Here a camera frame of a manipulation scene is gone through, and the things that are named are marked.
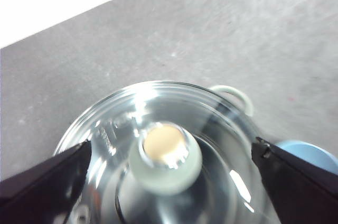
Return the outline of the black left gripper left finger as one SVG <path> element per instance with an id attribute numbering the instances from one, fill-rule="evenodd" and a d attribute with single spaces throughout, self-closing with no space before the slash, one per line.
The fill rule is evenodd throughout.
<path id="1" fill-rule="evenodd" d="M 1 181 L 1 223 L 66 223 L 91 160 L 84 141 Z"/>

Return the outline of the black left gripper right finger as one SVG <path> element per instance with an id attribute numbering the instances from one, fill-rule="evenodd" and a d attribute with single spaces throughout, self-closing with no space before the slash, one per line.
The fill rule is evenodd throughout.
<path id="1" fill-rule="evenodd" d="M 337 157 L 307 142 L 261 137 L 251 157 L 281 223 L 337 223 Z"/>

